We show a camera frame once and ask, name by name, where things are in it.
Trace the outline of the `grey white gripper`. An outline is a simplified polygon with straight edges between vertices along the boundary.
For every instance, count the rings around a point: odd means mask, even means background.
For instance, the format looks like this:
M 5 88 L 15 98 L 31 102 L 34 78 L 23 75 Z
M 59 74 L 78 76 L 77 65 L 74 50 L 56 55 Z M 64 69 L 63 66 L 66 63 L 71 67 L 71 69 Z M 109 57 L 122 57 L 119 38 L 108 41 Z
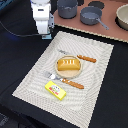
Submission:
M 52 31 L 54 29 L 54 16 L 49 14 L 48 17 L 41 17 L 35 20 L 38 33 L 43 39 L 51 39 Z

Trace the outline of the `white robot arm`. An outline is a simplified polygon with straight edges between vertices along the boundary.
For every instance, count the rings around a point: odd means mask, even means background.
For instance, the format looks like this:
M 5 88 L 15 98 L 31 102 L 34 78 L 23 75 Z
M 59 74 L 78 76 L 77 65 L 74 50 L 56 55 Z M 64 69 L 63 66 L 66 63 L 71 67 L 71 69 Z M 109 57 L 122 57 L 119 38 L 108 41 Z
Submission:
M 43 39 L 51 39 L 51 33 L 54 29 L 54 16 L 51 14 L 51 1 L 30 0 L 30 3 L 38 34 L 41 35 Z

